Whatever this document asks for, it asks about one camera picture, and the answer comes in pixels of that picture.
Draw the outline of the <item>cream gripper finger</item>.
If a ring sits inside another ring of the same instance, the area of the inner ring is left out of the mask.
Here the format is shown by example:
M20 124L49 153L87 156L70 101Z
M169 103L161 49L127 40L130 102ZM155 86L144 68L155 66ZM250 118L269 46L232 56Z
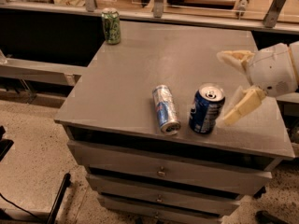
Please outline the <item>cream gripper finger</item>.
M254 56L249 50L224 50L217 53L220 62L225 63L236 69L241 74L246 74L247 64Z
M244 89L238 87L223 115L225 125L233 125L246 115L254 111L266 97L266 92L258 86Z

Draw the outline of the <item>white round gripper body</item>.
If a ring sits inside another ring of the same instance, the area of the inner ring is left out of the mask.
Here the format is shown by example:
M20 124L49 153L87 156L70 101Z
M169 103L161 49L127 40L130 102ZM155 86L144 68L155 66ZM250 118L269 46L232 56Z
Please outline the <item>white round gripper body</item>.
M295 92L299 87L299 42L276 44L255 53L247 66L249 83L268 96Z

